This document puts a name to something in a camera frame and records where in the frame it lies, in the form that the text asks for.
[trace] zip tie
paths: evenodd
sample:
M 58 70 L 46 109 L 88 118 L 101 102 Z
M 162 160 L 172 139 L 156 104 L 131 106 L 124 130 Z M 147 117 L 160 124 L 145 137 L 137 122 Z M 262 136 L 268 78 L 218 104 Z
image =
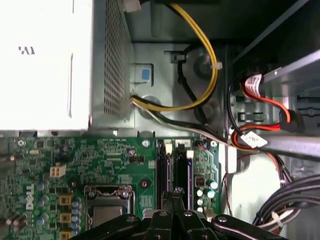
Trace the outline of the zip tie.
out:
M 222 62 L 218 61 L 217 63 L 212 65 L 212 68 L 217 70 L 222 69 L 223 68 Z
M 279 225 L 280 228 L 284 227 L 284 224 L 281 222 L 280 217 L 276 212 L 272 211 L 271 217 L 273 218 L 273 220 L 276 221 L 276 223 Z

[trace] yellow wire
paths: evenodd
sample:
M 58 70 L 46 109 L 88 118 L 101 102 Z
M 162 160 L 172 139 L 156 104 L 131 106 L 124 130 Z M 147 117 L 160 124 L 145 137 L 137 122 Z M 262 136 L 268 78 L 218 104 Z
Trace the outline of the yellow wire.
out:
M 214 66 L 217 63 L 217 58 L 206 34 L 201 30 L 201 28 L 192 19 L 192 17 L 185 10 L 183 10 L 178 4 L 173 3 L 171 4 L 171 6 L 185 19 L 185 21 L 190 25 L 190 27 L 193 29 L 195 34 L 199 37 L 199 39 L 201 40 L 201 42 L 203 43 L 205 49 L 209 54 L 211 64 Z M 157 111 L 157 112 L 172 112 L 172 111 L 186 110 L 189 108 L 196 107 L 197 105 L 201 104 L 205 99 L 207 99 L 210 96 L 211 92 L 214 90 L 217 84 L 217 79 L 218 79 L 218 70 L 212 67 L 212 75 L 206 91 L 197 101 L 185 106 L 161 107 L 161 106 L 155 106 L 152 104 L 144 103 L 135 98 L 132 98 L 132 101 L 145 109 Z

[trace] blue capacitor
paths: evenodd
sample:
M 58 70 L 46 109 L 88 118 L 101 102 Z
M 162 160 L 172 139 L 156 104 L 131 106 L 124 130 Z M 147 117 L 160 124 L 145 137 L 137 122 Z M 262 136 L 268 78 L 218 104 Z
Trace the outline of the blue capacitor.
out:
M 44 201 L 42 198 L 40 198 L 40 199 L 36 202 L 36 204 L 38 205 L 39 208 L 41 208 L 41 207 L 43 207 L 43 206 L 45 205 L 45 201 Z
M 79 234 L 79 231 L 77 229 L 73 229 L 71 232 L 72 237 L 77 236 Z
M 38 182 L 37 184 L 36 184 L 36 189 L 38 190 L 38 191 L 43 191 L 44 189 L 45 189 L 45 184 L 43 183 L 43 182 Z
M 71 228 L 74 229 L 74 230 L 77 230 L 79 227 L 79 224 L 77 222 L 73 222 L 71 223 Z
M 71 217 L 72 222 L 77 222 L 78 219 L 79 219 L 79 217 L 77 215 L 72 215 L 72 217 Z
M 79 213 L 79 209 L 78 208 L 72 208 L 71 209 L 71 213 L 72 213 L 72 215 L 77 215 Z
M 38 219 L 36 220 L 36 224 L 37 225 L 45 224 L 45 219 L 42 216 L 38 217 Z
M 73 208 L 78 208 L 80 205 L 80 199 L 76 198 L 75 200 L 72 201 L 71 206 Z

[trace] white connector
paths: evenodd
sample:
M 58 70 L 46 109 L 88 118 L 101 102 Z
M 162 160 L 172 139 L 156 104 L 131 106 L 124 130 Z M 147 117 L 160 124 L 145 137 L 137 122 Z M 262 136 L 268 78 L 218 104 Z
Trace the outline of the white connector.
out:
M 165 154 L 168 155 L 168 154 L 172 154 L 172 144 L 166 144 L 165 145 Z
M 193 150 L 187 150 L 186 151 L 186 158 L 187 159 L 193 159 L 195 152 Z
M 61 178 L 66 175 L 66 165 L 50 167 L 50 178 Z
M 139 0 L 123 0 L 124 11 L 127 13 L 132 13 L 141 10 L 141 5 Z

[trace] label sticker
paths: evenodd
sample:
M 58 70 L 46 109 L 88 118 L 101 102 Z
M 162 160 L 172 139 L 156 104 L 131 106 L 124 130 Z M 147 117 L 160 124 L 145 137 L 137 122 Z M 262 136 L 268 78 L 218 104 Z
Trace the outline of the label sticker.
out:
M 253 131 L 243 134 L 240 138 L 253 149 L 261 148 L 262 146 L 268 144 L 267 140 L 263 139 Z
M 252 95 L 261 97 L 259 92 L 259 84 L 262 79 L 262 74 L 257 74 L 245 80 L 244 87 Z

